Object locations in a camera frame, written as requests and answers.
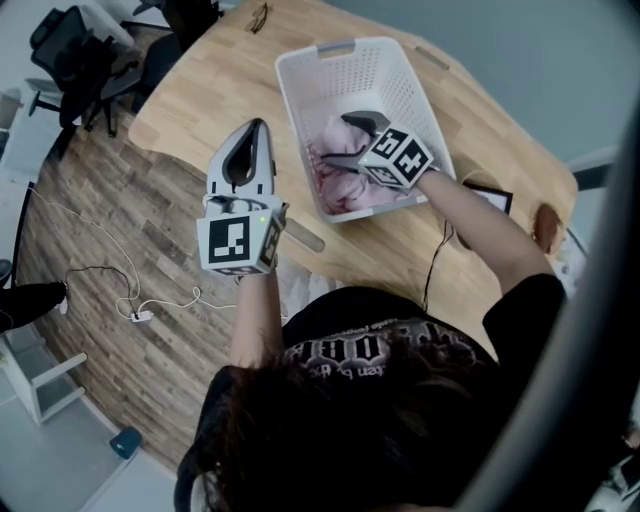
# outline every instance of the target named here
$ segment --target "eyeglasses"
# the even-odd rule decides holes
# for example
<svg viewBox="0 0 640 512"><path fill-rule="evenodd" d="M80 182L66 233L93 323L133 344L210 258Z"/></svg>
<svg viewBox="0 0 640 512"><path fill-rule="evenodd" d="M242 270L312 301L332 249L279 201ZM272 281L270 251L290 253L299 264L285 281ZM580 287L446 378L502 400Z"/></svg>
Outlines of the eyeglasses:
<svg viewBox="0 0 640 512"><path fill-rule="evenodd" d="M264 24L267 22L267 14L269 14L269 12L272 10L273 7L267 5L266 2L261 7L258 7L255 11L253 11L253 20L249 22L245 30L254 34L260 32L262 27L264 27Z"/></svg>

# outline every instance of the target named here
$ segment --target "fiducial marker cube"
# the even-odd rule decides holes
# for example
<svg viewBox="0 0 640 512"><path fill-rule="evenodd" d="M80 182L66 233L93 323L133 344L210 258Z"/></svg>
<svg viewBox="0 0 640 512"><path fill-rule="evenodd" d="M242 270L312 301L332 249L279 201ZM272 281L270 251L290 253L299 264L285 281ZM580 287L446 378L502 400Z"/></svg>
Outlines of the fiducial marker cube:
<svg viewBox="0 0 640 512"><path fill-rule="evenodd" d="M363 172L385 187L411 188L433 162L433 155L411 130L391 123L362 155Z"/></svg>
<svg viewBox="0 0 640 512"><path fill-rule="evenodd" d="M267 274L284 229L277 210L257 210L198 219L200 264L227 276Z"/></svg>

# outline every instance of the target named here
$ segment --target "wooden floor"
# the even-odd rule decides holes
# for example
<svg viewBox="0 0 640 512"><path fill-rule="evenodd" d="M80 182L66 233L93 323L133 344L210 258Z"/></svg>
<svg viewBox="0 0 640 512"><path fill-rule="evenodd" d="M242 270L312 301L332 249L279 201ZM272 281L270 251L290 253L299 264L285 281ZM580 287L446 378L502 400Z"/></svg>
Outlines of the wooden floor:
<svg viewBox="0 0 640 512"><path fill-rule="evenodd" d="M111 232L135 262L141 300L185 304L199 286L204 300L233 304L233 281L204 273L197 261L195 219L203 213L205 176L138 150L126 133L133 116L121 107L117 115L116 139L107 137L101 118L93 132L79 129L63 161L47 161L37 192ZM67 276L89 265L115 266L135 287L131 265L100 229L32 197L18 283L67 279L70 288L69 314L52 312L36 327L60 357L87 353L73 377L89 398L119 427L139 429L146 449L175 468L193 439L209 382L226 362L235 310L153 304L153 321L134 324L116 313L116 299L127 295L116 272ZM121 309L129 312L126 303Z"/></svg>

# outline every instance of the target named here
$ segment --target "hair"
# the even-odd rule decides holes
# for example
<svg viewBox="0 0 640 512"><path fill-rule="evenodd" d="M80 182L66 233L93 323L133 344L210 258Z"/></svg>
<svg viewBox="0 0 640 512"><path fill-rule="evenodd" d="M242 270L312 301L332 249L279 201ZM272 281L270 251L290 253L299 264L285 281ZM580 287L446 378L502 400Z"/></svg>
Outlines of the hair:
<svg viewBox="0 0 640 512"><path fill-rule="evenodd" d="M210 509L450 506L473 474L464 460L474 377L439 363L435 348L390 347L382 377L348 385L282 359L240 370L198 454Z"/></svg>

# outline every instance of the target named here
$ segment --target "power adapter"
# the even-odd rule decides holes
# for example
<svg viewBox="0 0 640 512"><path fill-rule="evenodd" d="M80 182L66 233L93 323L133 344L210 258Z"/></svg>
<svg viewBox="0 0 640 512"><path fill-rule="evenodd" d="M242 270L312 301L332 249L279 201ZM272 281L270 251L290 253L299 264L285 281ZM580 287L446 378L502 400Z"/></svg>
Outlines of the power adapter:
<svg viewBox="0 0 640 512"><path fill-rule="evenodd" d="M140 313L138 313L137 317L135 313L131 313L131 321L134 324L137 324L140 322L149 322L152 318L153 318L153 313L151 311L141 311Z"/></svg>

